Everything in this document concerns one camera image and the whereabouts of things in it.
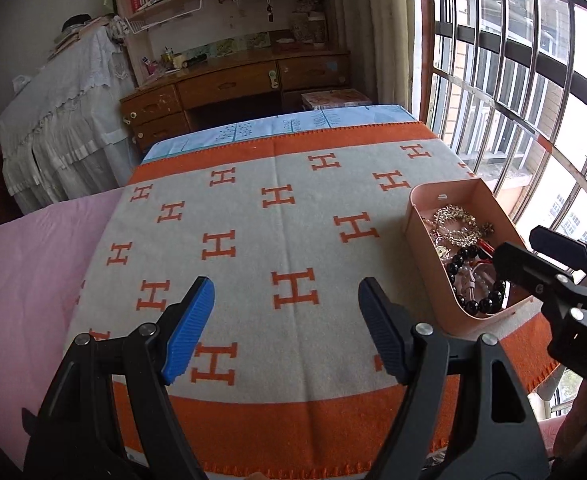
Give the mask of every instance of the white lace cloth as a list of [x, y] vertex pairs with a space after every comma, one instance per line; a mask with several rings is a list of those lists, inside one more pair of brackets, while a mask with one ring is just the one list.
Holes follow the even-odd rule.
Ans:
[[23, 213], [124, 186], [139, 163], [120, 114], [134, 90], [105, 27], [54, 58], [0, 117], [3, 175]]
[[[96, 86], [110, 86], [109, 62], [122, 49], [113, 44], [105, 27], [83, 37], [47, 63], [0, 115], [0, 144], [11, 155], [38, 123], [70, 99]], [[127, 75], [126, 65], [120, 75]]]

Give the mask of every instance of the orange blanket border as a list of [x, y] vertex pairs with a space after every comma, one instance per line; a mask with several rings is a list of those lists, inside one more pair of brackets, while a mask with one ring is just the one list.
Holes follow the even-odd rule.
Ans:
[[[538, 314], [501, 342], [528, 392], [558, 365], [546, 352], [550, 340], [549, 323]], [[432, 451], [448, 444], [458, 384], [457, 377], [446, 382]], [[369, 471], [403, 394], [403, 387], [392, 386], [350, 397], [280, 404], [170, 399], [205, 471], [316, 479]], [[114, 383], [114, 395], [123, 442], [142, 452], [126, 386]]]
[[206, 170], [225, 164], [258, 160], [289, 153], [304, 153], [315, 150], [367, 146], [383, 142], [405, 140], [427, 140], [437, 137], [423, 123], [367, 124], [365, 126], [344, 126], [309, 132], [261, 137], [242, 140], [232, 144], [213, 146], [197, 152], [168, 156], [152, 160], [136, 168], [129, 184], [147, 182], [163, 176]]

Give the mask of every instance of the box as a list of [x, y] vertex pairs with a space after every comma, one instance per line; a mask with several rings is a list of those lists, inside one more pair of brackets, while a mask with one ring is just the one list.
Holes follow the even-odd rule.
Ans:
[[491, 222], [494, 225], [494, 233], [485, 239], [492, 247], [498, 247], [504, 242], [512, 242], [521, 247], [525, 244], [496, 202], [493, 193], [480, 178], [420, 184], [411, 190], [405, 235], [425, 282], [433, 313], [445, 332], [464, 336], [512, 316], [520, 306], [528, 303], [526, 300], [529, 293], [519, 286], [511, 285], [507, 295], [507, 307], [483, 319], [471, 316], [462, 309], [455, 298], [445, 267], [435, 252], [429, 227], [421, 219], [432, 218], [437, 209], [449, 204], [462, 206], [475, 216], [478, 225]]
[[353, 88], [302, 94], [302, 104], [307, 110], [326, 110], [349, 106], [368, 106], [371, 99]]

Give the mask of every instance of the blue gripper pad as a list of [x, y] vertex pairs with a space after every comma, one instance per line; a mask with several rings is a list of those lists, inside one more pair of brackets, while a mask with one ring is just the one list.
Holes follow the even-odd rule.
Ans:
[[173, 383], [176, 377], [187, 371], [191, 355], [214, 308], [214, 299], [214, 282], [206, 278], [167, 341], [167, 358], [160, 372], [166, 384]]
[[403, 380], [407, 372], [403, 365], [402, 341], [382, 304], [386, 296], [382, 289], [377, 291], [372, 288], [380, 288], [377, 282], [373, 281], [374, 283], [371, 283], [369, 279], [363, 280], [358, 287], [360, 312], [365, 319], [373, 344], [380, 354], [384, 369], [404, 384]]

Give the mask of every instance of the bed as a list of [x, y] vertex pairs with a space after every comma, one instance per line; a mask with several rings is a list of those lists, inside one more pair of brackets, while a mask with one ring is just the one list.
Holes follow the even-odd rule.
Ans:
[[[412, 150], [429, 156], [411, 158]], [[426, 166], [411, 170], [407, 160]], [[354, 167], [363, 170], [345, 173]], [[216, 309], [190, 370], [170, 387], [204, 469], [273, 478], [364, 474], [402, 390], [376, 360], [353, 284], [374, 275], [393, 301], [433, 322], [417, 269], [403, 257], [398, 222], [408, 186], [395, 172], [412, 186], [469, 178], [401, 107], [319, 110], [158, 143], [123, 189], [2, 226], [0, 446], [22, 466], [20, 409], [37, 412], [76, 333], [123, 335], [157, 319], [204, 274], [216, 284]], [[319, 182], [337, 188], [323, 192]], [[309, 213], [309, 203], [323, 211]], [[353, 215], [375, 222], [377, 236], [339, 241]], [[555, 366], [538, 309], [532, 303], [494, 330], [528, 390]], [[318, 355], [326, 356], [320, 364], [312, 362]], [[449, 386], [434, 450], [446, 444], [451, 424]], [[114, 390], [127, 450], [144, 463], [125, 386], [116, 382]], [[248, 453], [248, 442], [262, 451]]]

